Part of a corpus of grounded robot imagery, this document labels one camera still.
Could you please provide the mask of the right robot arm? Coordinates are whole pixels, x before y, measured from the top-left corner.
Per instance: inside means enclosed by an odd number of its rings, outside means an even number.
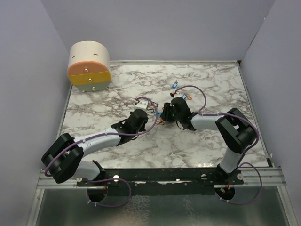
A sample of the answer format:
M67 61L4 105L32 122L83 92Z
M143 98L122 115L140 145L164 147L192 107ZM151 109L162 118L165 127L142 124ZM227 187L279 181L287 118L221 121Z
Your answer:
M160 115L163 121L176 122L183 130L219 131L227 150L217 166L216 179L227 184L233 179L233 172L242 161L245 153L259 141L257 128L237 109L226 113L192 112L182 97L176 97L170 103L164 103Z

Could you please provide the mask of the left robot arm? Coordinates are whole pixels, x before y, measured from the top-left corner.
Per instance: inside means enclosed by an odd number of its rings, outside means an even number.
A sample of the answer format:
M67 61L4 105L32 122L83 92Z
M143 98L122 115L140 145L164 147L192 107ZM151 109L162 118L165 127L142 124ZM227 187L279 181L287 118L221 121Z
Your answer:
M102 132L81 137L72 137L69 133L60 135L41 158L46 175L52 176L58 184L72 177L80 177L88 179L94 186L100 185L104 179L103 168L96 161L82 160L83 157L131 141L138 136L138 132L145 131L147 122L147 113L136 109L130 113L129 118Z

